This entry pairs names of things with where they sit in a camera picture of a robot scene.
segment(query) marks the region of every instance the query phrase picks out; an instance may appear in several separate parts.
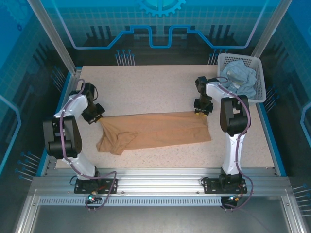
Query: black mounting plate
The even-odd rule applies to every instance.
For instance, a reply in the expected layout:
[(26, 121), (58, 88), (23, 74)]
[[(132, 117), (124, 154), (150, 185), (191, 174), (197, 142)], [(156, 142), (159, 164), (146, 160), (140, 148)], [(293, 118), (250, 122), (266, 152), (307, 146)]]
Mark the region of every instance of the black mounting plate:
[[(238, 187), (224, 191), (220, 185), (218, 178), (204, 177), (201, 180), (201, 185), (203, 185), (205, 194), (240, 194), (241, 193), (241, 190)], [(245, 179), (242, 179), (241, 185), (245, 186), (243, 188), (243, 194), (246, 194), (247, 187), (246, 187)]]
[(91, 192), (98, 190), (100, 187), (105, 187), (98, 191), (98, 194), (107, 194), (112, 185), (115, 187), (112, 188), (111, 194), (117, 193), (118, 188), (118, 179), (115, 179), (113, 184), (113, 179), (98, 179), (98, 180), (76, 180), (74, 187), (74, 193), (76, 194), (90, 194)]

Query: basket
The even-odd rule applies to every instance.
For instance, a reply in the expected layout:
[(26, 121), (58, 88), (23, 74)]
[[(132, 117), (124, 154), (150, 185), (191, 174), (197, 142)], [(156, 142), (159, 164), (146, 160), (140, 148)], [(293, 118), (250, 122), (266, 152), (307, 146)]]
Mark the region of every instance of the basket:
[(253, 99), (249, 99), (248, 102), (253, 104), (264, 102), (266, 100), (266, 87), (264, 85), (262, 64), (259, 58), (232, 53), (221, 53), (218, 56), (217, 76), (220, 76), (220, 71), (222, 71), (228, 63), (236, 60), (243, 60), (247, 67), (250, 67), (256, 71), (257, 81), (254, 85), (256, 95)]

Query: light blue towel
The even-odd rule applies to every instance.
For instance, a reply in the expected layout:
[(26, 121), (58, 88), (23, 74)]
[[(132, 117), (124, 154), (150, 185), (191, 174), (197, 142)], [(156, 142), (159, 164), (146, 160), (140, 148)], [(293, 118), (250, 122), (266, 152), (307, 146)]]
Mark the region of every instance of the light blue towel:
[(229, 91), (237, 95), (246, 95), (249, 99), (256, 95), (253, 88), (257, 80), (256, 71), (244, 65), (243, 60), (228, 63), (220, 75), (229, 79), (227, 83), (223, 83)]

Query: glass panel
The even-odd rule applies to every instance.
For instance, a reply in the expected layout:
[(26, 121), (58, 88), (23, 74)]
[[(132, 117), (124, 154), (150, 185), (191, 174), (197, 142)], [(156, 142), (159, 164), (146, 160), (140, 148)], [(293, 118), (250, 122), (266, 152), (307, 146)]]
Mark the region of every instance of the glass panel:
[[(293, 187), (311, 186), (310, 10), (308, 0), (293, 1), (261, 56), (269, 92), (265, 108)], [(310, 201), (303, 203), (309, 209)]]
[(77, 66), (214, 65), (220, 52), (250, 55), (279, 0), (42, 3)]
[(14, 231), (44, 149), (42, 120), (54, 114), (68, 71), (27, 1), (0, 6), (0, 231), (5, 233)]

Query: beige cloth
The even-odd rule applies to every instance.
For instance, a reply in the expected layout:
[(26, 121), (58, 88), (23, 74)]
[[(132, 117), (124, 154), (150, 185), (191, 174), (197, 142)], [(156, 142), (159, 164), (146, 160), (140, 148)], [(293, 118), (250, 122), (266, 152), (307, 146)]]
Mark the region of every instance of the beige cloth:
[(103, 117), (104, 133), (99, 152), (122, 154), (124, 150), (210, 141), (207, 118), (194, 112)]

